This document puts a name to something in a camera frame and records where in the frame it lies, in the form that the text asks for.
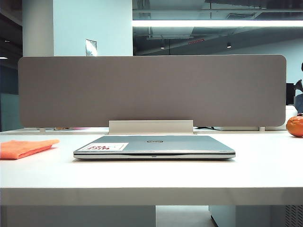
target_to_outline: white desk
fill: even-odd
[[[236,150],[230,161],[74,161],[102,136],[1,133],[59,139],[52,150],[0,161],[2,205],[303,204],[303,138],[286,131],[202,131]]]

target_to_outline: dell logo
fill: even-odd
[[[148,143],[163,143],[162,140],[149,140]]]

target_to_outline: pipe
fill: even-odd
[[[210,12],[238,12],[238,13],[294,13],[303,9],[133,9],[133,13],[210,13]]]

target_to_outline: orange towel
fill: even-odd
[[[34,153],[47,150],[59,140],[17,141],[11,140],[1,143],[0,159],[19,159]]]

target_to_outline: sticker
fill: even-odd
[[[86,145],[78,151],[121,151],[127,145],[128,143],[90,143],[89,145]]]

